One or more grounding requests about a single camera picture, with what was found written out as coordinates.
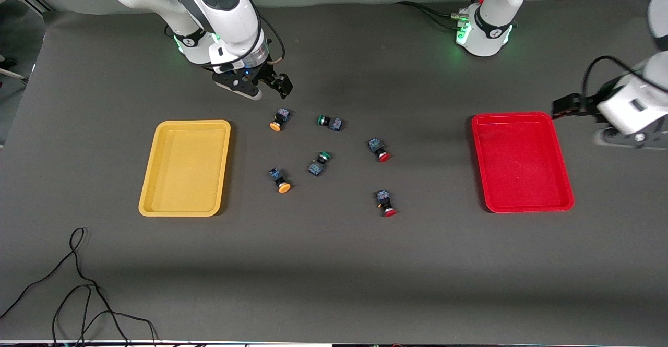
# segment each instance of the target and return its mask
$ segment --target robotic arm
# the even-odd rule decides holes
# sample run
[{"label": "robotic arm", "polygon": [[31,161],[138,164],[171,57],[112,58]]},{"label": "robotic arm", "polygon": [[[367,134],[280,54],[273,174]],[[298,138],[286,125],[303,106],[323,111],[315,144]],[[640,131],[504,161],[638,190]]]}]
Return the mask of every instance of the robotic arm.
[{"label": "robotic arm", "polygon": [[210,66],[214,82],[252,100],[262,98],[258,81],[285,98],[293,86],[276,74],[260,14],[252,0],[119,0],[160,15],[179,49],[194,64]]},{"label": "robotic arm", "polygon": [[257,88],[263,81],[282,98],[293,86],[286,74],[276,74],[260,14],[251,0],[181,0],[191,17],[204,30],[217,34],[209,47],[213,80],[221,87],[253,100],[262,98]]},{"label": "robotic arm", "polygon": [[190,18],[178,0],[119,0],[132,9],[144,9],[162,17],[174,32],[174,38],[181,52],[194,64],[209,62],[208,48],[214,43],[211,33],[201,29]]},{"label": "robotic arm", "polygon": [[[661,52],[608,81],[591,97],[583,90],[582,94],[555,100],[553,119],[592,115],[597,123],[609,124],[597,132],[596,143],[668,149],[668,0],[651,0],[647,19]],[[603,59],[627,68],[614,57],[601,56],[589,66],[587,76],[594,64]]]},{"label": "robotic arm", "polygon": [[461,21],[456,43],[476,56],[487,57],[499,52],[508,42],[512,19],[524,0],[484,0],[460,9],[472,19]]}]

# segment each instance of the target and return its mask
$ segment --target red tray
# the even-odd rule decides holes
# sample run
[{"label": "red tray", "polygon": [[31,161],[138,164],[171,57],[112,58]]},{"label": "red tray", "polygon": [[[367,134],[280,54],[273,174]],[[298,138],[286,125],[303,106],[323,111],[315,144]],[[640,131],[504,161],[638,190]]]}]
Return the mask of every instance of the red tray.
[{"label": "red tray", "polygon": [[564,158],[548,114],[479,114],[472,125],[482,190],[492,212],[573,207]]}]

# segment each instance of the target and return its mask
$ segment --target plastic tray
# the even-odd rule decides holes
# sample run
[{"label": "plastic tray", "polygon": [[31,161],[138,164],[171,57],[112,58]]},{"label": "plastic tray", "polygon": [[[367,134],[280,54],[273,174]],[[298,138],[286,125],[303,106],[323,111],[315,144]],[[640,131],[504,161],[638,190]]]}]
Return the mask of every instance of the plastic tray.
[{"label": "plastic tray", "polygon": [[141,214],[210,217],[218,212],[230,133],[223,119],[158,125],[141,189]]},{"label": "plastic tray", "polygon": [[568,173],[548,114],[480,114],[472,125],[482,189],[492,212],[573,207]]}]

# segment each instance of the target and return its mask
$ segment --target yellow tray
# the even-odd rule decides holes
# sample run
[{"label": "yellow tray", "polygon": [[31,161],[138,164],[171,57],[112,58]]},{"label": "yellow tray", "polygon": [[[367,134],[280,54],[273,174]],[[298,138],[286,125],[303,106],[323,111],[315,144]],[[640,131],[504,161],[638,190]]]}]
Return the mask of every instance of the yellow tray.
[{"label": "yellow tray", "polygon": [[165,121],[156,128],[139,212],[147,217],[210,217],[220,209],[230,123]]}]

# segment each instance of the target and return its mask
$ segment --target gray table surface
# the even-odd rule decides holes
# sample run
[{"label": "gray table surface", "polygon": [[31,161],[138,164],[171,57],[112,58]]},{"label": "gray table surface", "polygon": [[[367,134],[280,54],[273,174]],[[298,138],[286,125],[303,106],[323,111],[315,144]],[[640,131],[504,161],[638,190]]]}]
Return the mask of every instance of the gray table surface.
[{"label": "gray table surface", "polygon": [[[548,111],[597,55],[653,54],[647,2],[527,2],[488,59],[410,7],[262,9],[286,42],[277,69],[294,90],[282,101],[266,88],[258,102],[183,59],[157,16],[48,14],[0,152],[0,304],[87,226],[84,272],[163,339],[667,345],[668,154],[598,147],[592,119],[562,119],[575,207],[491,214],[467,125],[481,112]],[[592,82],[617,74],[601,64]],[[279,107],[294,116],[275,133]],[[315,126],[319,114],[345,130]],[[222,212],[141,216],[155,127],[215,118],[234,130]],[[373,136],[391,161],[374,161]],[[320,150],[334,158],[314,178],[305,169]],[[286,195],[267,176],[274,166],[294,184]],[[374,205],[380,188],[394,195],[391,219]],[[73,264],[0,322],[3,339],[50,338],[53,312],[80,283]],[[63,311],[70,338],[84,298]],[[122,326],[150,337],[141,323]],[[109,319],[96,337],[119,339]]]}]

